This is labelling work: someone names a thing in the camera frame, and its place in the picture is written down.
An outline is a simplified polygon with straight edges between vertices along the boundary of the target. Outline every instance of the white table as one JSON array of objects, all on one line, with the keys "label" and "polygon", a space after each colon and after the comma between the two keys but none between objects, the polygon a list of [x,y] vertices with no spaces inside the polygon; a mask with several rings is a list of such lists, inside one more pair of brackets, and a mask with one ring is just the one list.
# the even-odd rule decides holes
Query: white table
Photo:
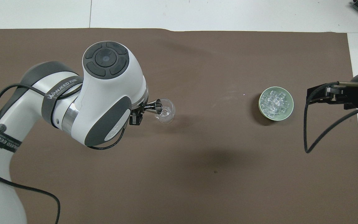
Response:
[{"label": "white table", "polygon": [[358,74],[358,12],[343,0],[0,0],[0,29],[162,28],[348,34]]}]

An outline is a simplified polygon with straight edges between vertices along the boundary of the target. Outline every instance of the black cable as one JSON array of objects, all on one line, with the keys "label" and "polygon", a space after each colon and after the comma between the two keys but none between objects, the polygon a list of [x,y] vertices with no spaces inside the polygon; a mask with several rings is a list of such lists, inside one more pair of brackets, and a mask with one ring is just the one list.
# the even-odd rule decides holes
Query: black cable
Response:
[{"label": "black cable", "polygon": [[25,85],[25,84],[21,84],[21,83],[15,83],[15,84],[12,84],[12,85],[8,85],[7,87],[5,87],[1,92],[0,92],[0,98],[1,96],[6,92],[8,91],[9,89],[13,88],[13,87],[23,87],[23,88],[28,88],[28,89],[31,89],[32,91],[44,96],[45,93],[40,91],[39,89],[37,88],[34,88],[33,86],[30,86],[30,85]]},{"label": "black cable", "polygon": [[76,88],[75,90],[73,90],[73,91],[71,91],[69,93],[66,93],[66,94],[63,94],[63,95],[59,96],[57,98],[57,100],[62,100],[62,99],[65,99],[65,98],[69,98],[70,96],[72,96],[72,95],[76,94],[78,91],[80,91],[81,88],[82,88],[82,85],[80,85],[78,88]]},{"label": "black cable", "polygon": [[315,89],[307,98],[306,100],[306,105],[305,105],[305,113],[304,113],[304,147],[305,147],[305,152],[306,153],[310,153],[314,147],[317,145],[317,143],[329,132],[331,131],[333,128],[335,128],[338,124],[340,124],[341,122],[343,122],[344,120],[348,119],[349,117],[358,114],[358,109],[350,112],[349,114],[343,116],[342,118],[340,118],[339,120],[335,121],[332,125],[330,125],[327,129],[325,129],[320,136],[318,136],[318,138],[314,141],[314,143],[310,146],[310,148],[307,148],[307,134],[306,134],[306,123],[307,123],[307,108],[309,106],[310,101],[312,100],[312,98],[314,97],[314,95],[316,95],[316,93],[318,91],[321,91],[324,88],[327,88],[328,86],[332,86],[332,85],[338,85],[339,82],[330,82],[330,83],[326,83],[324,85],[321,85],[320,87],[318,87],[317,89]]},{"label": "black cable", "polygon": [[48,195],[48,196],[52,197],[57,203],[57,216],[56,216],[55,224],[58,223],[59,217],[60,217],[60,201],[54,194],[49,193],[49,192],[44,191],[44,190],[34,188],[34,187],[28,187],[28,186],[24,186],[24,185],[21,185],[21,184],[17,184],[17,183],[5,180],[2,177],[0,177],[0,182],[4,183],[4,184],[7,184],[9,186],[12,186],[12,187],[17,187],[17,188],[24,189],[24,190],[31,190],[31,191],[38,192],[38,193],[41,193],[41,194],[45,194],[45,195]]},{"label": "black cable", "polygon": [[121,131],[121,134],[120,136],[118,137],[118,139],[115,141],[115,143],[113,143],[112,145],[109,145],[109,146],[106,146],[106,147],[96,147],[96,146],[88,146],[88,148],[91,148],[91,149],[96,149],[96,150],[105,150],[105,149],[110,149],[112,148],[113,146],[115,146],[116,144],[118,144],[118,142],[121,140],[122,136],[124,135],[124,131],[125,131],[125,128],[122,128],[122,131]]},{"label": "black cable", "polygon": [[[15,84],[12,84],[12,85],[8,85],[7,87],[5,87],[1,92],[0,92],[0,98],[1,96],[6,92],[8,91],[9,89],[13,88],[13,87],[22,87],[22,88],[27,88],[27,89],[30,89],[30,90],[33,90],[34,92],[44,96],[45,93],[40,91],[39,89],[37,88],[34,88],[33,86],[30,86],[30,85],[25,85],[25,84],[21,84],[21,83],[15,83]],[[41,193],[41,194],[45,194],[45,195],[48,195],[50,197],[52,197],[56,203],[57,203],[57,216],[56,216],[56,221],[55,221],[55,224],[58,223],[59,221],[59,217],[60,217],[60,201],[59,199],[52,193],[49,193],[47,191],[44,191],[44,190],[40,190],[40,189],[37,189],[37,188],[34,188],[34,187],[28,187],[28,186],[24,186],[24,185],[21,185],[21,184],[17,184],[17,183],[14,183],[14,182],[11,182],[11,181],[8,181],[8,180],[5,180],[3,179],[2,177],[0,177],[0,182],[1,183],[4,183],[4,184],[7,184],[9,186],[12,186],[12,187],[17,187],[17,188],[20,188],[20,189],[24,189],[24,190],[31,190],[31,191],[34,191],[34,192],[38,192],[38,193]]]}]

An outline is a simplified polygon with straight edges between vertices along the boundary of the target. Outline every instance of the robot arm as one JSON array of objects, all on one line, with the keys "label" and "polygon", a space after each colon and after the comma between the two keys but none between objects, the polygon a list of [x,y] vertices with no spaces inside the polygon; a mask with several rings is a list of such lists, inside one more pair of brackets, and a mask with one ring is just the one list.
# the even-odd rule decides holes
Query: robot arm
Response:
[{"label": "robot arm", "polygon": [[[313,103],[328,103],[328,104],[343,104],[344,109],[354,109],[357,110],[349,113],[344,116],[333,125],[328,127],[311,145],[307,148],[306,142],[306,116],[307,116],[307,107],[309,104]],[[333,82],[326,83],[323,85],[315,86],[307,90],[307,100],[305,106],[305,116],[304,116],[304,143],[305,151],[309,153],[314,146],[322,139],[322,137],[333,129],[337,124],[344,121],[345,119],[358,113],[358,75],[356,75],[351,82]]]},{"label": "robot arm", "polygon": [[[38,92],[17,88],[0,111],[0,177],[10,181],[9,164],[34,123],[44,118],[81,144],[107,149],[126,125],[140,125],[145,111],[161,114],[160,100],[147,104],[148,87],[135,56],[112,41],[90,46],[82,60],[84,78],[52,61],[35,65],[21,80]],[[99,148],[121,131],[109,147]],[[26,223],[14,188],[0,182],[0,224]]]}]

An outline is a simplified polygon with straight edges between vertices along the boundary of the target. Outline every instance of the circular button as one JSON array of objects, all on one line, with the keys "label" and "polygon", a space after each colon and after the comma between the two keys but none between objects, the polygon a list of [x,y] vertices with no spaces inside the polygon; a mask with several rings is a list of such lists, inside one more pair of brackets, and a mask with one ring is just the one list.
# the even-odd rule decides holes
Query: circular button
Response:
[{"label": "circular button", "polygon": [[117,56],[114,51],[109,49],[103,49],[99,51],[95,56],[96,63],[101,67],[110,67],[117,60]]}]

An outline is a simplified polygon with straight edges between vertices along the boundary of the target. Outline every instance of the brown paper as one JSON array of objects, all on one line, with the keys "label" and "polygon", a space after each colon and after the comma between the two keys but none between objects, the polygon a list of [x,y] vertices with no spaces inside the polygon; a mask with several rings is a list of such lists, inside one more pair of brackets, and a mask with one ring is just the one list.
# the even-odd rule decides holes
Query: brown paper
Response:
[{"label": "brown paper", "polygon": [[[307,88],[352,78],[346,34],[0,30],[0,90],[44,61],[82,75],[84,51],[104,40],[128,47],[149,99],[169,98],[177,113],[168,125],[145,114],[105,151],[37,122],[13,156],[11,177],[58,196],[59,223],[358,223],[356,117],[310,154],[302,134]],[[284,121],[258,110],[270,86],[294,98]],[[311,105],[309,142],[348,112]],[[53,199],[17,193],[28,223],[54,222]]]}]

